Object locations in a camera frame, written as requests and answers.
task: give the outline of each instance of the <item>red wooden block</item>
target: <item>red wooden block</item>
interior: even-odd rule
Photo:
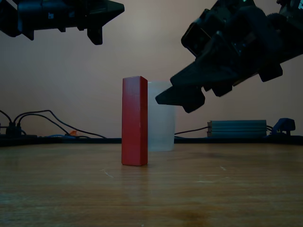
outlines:
[[[123,79],[122,94],[122,164],[147,164],[147,80]]]

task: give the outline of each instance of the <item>table surface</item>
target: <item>table surface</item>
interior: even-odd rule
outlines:
[[[178,144],[146,166],[121,145],[0,148],[2,227],[303,226],[303,147]]]

